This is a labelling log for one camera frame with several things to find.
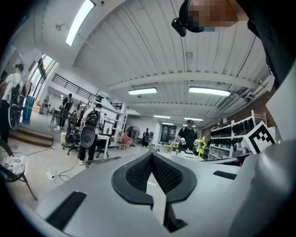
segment man in black cap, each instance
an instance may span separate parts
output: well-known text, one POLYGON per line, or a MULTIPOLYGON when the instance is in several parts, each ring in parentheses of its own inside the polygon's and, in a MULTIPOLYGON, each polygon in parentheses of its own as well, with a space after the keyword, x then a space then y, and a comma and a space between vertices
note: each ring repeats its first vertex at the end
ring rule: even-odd
POLYGON ((63 130, 64 129, 65 120, 62 119, 62 114, 63 114, 64 110, 67 110, 69 112, 72 107, 72 104, 73 104, 73 99, 72 99, 72 94, 70 93, 69 96, 63 100, 63 107, 61 109, 61 114, 60 114, 60 123, 59 123, 58 127, 55 128, 55 130, 63 130))
POLYGON ((11 103, 11 93, 14 88, 19 84, 19 92, 23 88, 23 80, 21 73, 24 70, 23 64, 15 65, 15 73, 10 74, 4 82, 0 84, 0 89, 6 87, 4 95, 2 97, 0 105, 0 131, 1 139, 7 143, 9 136, 9 121, 8 121, 8 109, 11 103))
POLYGON ((193 121, 189 119, 187 120, 187 127, 180 130, 177 136, 179 151, 193 150, 193 146, 197 144, 197 132, 192 127, 193 121))
MULTIPOLYGON (((97 104, 96 107, 95 107, 95 110, 98 111, 99 114, 100 114, 100 112, 102 110, 102 105, 101 104, 97 104)), ((83 115, 83 118, 82 118, 82 121, 81 121, 81 123, 83 124, 83 126, 85 125, 87 116, 88 116, 88 114, 91 111, 93 111, 93 108, 90 108, 90 109, 88 109, 88 110, 85 111, 85 113, 83 115)), ((100 114, 99 120, 98 120, 98 124, 97 124, 97 127, 95 129, 96 135, 95 135, 94 142, 91 145, 91 147, 88 148, 88 160, 89 161, 92 161, 93 160, 94 152, 95 152, 96 146, 97 146, 97 139, 98 139, 98 136, 99 136, 99 133, 100 133, 100 129, 103 127, 103 125, 104 125, 104 116, 100 114)), ((80 144, 79 154, 78 154, 78 157, 80 159, 80 162, 79 162, 80 165, 83 165, 84 164, 85 154, 86 154, 86 148, 83 147, 80 144)))

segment office chair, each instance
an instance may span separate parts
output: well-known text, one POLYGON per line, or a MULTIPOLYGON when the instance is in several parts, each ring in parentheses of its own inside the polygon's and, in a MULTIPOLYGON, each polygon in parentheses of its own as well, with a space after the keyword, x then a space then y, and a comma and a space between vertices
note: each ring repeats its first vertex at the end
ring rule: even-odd
POLYGON ((73 118, 72 115, 73 113, 68 115, 68 127, 67 127, 67 133, 65 136, 66 141, 71 142, 72 144, 69 146, 63 146, 63 150, 65 150, 65 148, 70 148, 69 151, 67 152, 67 155, 69 155, 69 152, 72 150, 79 151, 79 148, 80 148, 79 146, 75 146, 76 144, 79 144, 78 142, 80 141, 79 130, 73 128, 73 131, 75 132, 75 134, 71 134, 72 133, 71 118, 73 118))
MULTIPOLYGON (((112 129, 112 133, 111 133, 111 135, 109 135, 109 137, 111 138, 114 134, 115 134, 115 129, 112 129)), ((103 152, 105 151, 105 145, 106 145, 106 140, 101 140, 101 141, 97 142, 97 147, 98 147, 98 149, 95 150, 95 152, 96 152, 96 151, 99 152, 98 155, 96 156, 97 158, 99 157, 99 155, 100 155, 101 153, 103 153, 103 152)))

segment glass door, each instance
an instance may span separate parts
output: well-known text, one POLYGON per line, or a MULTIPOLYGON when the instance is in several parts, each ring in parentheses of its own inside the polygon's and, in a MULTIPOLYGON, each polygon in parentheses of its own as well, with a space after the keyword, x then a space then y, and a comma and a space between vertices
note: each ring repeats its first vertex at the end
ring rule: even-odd
POLYGON ((163 125, 160 141, 170 143, 175 140, 177 126, 163 125))

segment black mesh panel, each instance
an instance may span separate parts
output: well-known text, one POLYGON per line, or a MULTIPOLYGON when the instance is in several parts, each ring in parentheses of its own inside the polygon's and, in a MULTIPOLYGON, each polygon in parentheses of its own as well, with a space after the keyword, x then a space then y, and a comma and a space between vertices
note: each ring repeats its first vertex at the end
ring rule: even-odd
POLYGON ((147 181, 151 175, 151 156, 130 167, 125 175, 126 181, 133 187, 146 192, 147 181))
POLYGON ((152 173, 165 194, 173 190, 183 180, 180 171, 155 156, 153 157, 152 173))

